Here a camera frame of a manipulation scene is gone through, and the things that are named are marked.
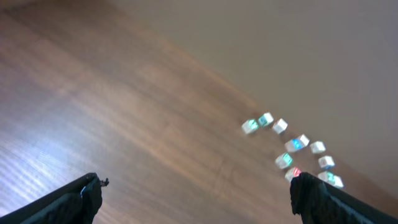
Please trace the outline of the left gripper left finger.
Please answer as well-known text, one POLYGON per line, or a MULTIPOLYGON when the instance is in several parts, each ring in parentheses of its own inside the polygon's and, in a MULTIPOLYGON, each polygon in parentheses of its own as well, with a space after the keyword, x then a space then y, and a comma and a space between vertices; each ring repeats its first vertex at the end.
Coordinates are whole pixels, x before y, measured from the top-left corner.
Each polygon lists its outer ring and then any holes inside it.
POLYGON ((1 217, 3 224, 92 224, 102 206, 102 188, 109 179, 101 180, 87 173, 40 199, 1 217))

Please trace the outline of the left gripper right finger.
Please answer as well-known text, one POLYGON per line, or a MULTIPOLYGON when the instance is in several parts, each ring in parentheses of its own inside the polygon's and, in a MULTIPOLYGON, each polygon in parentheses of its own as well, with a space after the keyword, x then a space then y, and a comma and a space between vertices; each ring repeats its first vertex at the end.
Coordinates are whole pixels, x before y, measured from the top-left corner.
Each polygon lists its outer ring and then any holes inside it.
POLYGON ((290 182, 292 213, 303 224, 397 224, 394 218, 317 177, 302 172, 290 182))

